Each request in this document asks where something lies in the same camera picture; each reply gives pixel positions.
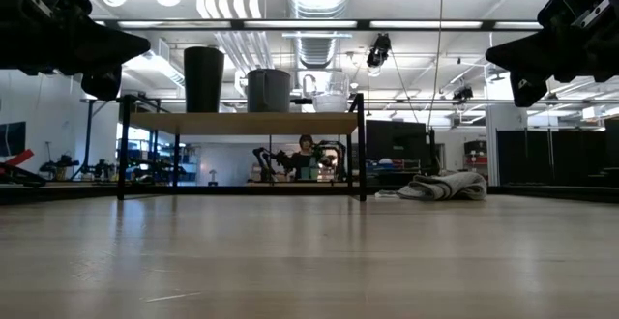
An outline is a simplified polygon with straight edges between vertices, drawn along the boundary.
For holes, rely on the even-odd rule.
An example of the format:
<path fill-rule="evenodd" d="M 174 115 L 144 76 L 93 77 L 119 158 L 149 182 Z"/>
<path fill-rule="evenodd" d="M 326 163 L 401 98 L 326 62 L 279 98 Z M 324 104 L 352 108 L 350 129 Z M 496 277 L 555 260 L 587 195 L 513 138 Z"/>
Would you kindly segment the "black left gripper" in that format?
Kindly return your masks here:
<path fill-rule="evenodd" d="M 85 74 L 82 90 L 114 101 L 120 92 L 121 65 L 147 52 L 147 39 L 86 20 L 89 0 L 0 0 L 0 70 L 26 74 Z"/>

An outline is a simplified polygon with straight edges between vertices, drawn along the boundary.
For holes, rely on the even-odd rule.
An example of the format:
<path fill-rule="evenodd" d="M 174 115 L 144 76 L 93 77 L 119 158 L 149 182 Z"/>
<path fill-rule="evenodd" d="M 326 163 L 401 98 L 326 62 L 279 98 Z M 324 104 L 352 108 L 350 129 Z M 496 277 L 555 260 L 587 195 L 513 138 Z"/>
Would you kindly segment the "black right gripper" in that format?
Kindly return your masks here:
<path fill-rule="evenodd" d="M 490 63 L 510 72 L 516 107 L 545 96 L 550 77 L 619 76 L 619 0 L 548 0 L 537 20 L 542 31 L 486 51 Z"/>

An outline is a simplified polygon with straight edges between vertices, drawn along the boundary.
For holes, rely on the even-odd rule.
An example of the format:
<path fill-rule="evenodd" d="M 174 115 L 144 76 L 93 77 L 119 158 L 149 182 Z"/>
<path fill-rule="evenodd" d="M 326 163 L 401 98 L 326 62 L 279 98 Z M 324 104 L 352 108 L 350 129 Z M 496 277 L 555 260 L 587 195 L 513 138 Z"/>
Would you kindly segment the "tall dark tumbler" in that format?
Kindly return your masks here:
<path fill-rule="evenodd" d="M 216 47 L 192 46 L 184 50 L 186 111 L 219 112 L 224 54 Z"/>

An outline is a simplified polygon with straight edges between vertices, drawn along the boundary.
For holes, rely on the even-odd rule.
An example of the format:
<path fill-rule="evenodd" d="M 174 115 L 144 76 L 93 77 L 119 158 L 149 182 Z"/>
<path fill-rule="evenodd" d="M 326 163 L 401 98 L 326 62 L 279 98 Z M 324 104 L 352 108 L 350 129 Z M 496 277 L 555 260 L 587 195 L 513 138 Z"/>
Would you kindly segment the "grey ceramic mug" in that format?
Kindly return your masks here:
<path fill-rule="evenodd" d="M 291 76 L 275 70 L 254 70 L 247 74 L 248 112 L 288 113 Z"/>

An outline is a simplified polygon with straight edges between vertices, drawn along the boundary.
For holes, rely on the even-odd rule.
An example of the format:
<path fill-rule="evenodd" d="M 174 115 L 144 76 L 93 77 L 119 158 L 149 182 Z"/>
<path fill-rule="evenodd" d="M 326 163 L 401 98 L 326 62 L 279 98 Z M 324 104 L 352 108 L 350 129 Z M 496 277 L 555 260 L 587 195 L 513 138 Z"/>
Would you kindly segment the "clear glass mug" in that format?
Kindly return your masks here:
<path fill-rule="evenodd" d="M 345 72 L 312 71 L 302 78 L 303 92 L 316 112 L 348 109 L 349 77 Z"/>

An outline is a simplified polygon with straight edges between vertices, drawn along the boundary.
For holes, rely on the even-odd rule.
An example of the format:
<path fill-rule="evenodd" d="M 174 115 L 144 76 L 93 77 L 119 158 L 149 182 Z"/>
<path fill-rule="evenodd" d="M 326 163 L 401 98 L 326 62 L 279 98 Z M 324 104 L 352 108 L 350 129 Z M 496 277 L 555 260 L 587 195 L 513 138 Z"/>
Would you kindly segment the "black room partition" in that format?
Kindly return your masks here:
<path fill-rule="evenodd" d="M 610 167 L 606 136 L 589 130 L 499 130 L 501 186 L 602 185 Z"/>

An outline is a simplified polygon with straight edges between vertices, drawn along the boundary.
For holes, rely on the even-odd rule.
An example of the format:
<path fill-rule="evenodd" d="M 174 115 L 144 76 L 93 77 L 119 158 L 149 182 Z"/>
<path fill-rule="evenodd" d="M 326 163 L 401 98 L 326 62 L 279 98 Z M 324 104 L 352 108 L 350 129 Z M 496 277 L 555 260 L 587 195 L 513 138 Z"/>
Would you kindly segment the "red and black equipment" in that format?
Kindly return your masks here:
<path fill-rule="evenodd" d="M 19 167 L 33 157 L 33 151 L 27 149 L 5 162 L 0 162 L 0 184 L 22 185 L 27 188 L 44 187 L 46 179 Z"/>

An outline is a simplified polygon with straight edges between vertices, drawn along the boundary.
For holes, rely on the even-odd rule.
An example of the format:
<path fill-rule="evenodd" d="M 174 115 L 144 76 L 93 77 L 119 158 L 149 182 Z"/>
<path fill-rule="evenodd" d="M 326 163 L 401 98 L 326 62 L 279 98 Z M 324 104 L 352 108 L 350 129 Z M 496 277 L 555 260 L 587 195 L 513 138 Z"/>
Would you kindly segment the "folded grey towel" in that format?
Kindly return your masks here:
<path fill-rule="evenodd" d="M 446 176 L 416 175 L 406 186 L 397 190 L 396 195 L 421 201 L 484 200 L 487 182 L 476 172 L 457 172 Z"/>

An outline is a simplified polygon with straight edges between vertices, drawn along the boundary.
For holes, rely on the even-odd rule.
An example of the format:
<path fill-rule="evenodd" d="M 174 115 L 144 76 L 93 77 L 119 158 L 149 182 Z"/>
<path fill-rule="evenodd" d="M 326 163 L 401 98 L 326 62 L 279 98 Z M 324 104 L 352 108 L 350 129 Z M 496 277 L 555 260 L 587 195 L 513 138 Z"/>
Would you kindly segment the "black overhead light bar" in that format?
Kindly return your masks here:
<path fill-rule="evenodd" d="M 127 31 L 420 31 L 535 32 L 528 20 L 372 20 L 372 19 L 96 19 L 97 24 Z"/>

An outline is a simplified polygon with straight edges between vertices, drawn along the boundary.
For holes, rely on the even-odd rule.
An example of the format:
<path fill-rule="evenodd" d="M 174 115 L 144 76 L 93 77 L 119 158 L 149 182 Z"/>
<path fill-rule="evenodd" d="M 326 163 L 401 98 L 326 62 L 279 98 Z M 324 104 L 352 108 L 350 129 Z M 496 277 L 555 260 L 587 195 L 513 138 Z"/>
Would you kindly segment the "dark wall screen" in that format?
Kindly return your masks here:
<path fill-rule="evenodd" d="M 26 123 L 0 124 L 0 157 L 21 154 L 26 146 Z"/>

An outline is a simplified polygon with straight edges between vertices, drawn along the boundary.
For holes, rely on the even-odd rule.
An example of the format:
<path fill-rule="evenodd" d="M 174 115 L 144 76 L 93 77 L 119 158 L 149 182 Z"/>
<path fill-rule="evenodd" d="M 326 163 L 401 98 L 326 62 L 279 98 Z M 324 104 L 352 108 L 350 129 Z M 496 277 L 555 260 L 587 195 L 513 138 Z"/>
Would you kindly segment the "silver ceiling air duct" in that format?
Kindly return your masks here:
<path fill-rule="evenodd" d="M 338 19 L 344 16 L 348 0 L 288 0 L 293 18 Z M 336 53 L 338 39 L 299 38 L 295 49 L 299 63 L 306 69 L 328 69 Z"/>

